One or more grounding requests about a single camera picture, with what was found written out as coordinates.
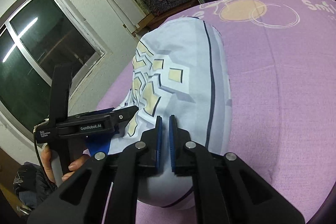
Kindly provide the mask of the left hand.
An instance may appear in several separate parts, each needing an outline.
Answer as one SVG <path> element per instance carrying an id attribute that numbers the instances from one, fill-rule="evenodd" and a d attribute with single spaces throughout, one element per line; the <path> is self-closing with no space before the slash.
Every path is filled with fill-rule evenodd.
<path id="1" fill-rule="evenodd" d="M 54 173 L 52 171 L 51 158 L 52 158 L 52 151 L 50 150 L 48 145 L 45 145 L 41 152 L 42 165 L 48 179 L 55 184 L 56 181 Z M 62 176 L 62 181 L 65 182 L 67 179 L 69 179 L 89 158 L 90 155 L 84 153 L 80 158 L 73 161 L 68 166 L 69 172 Z"/>

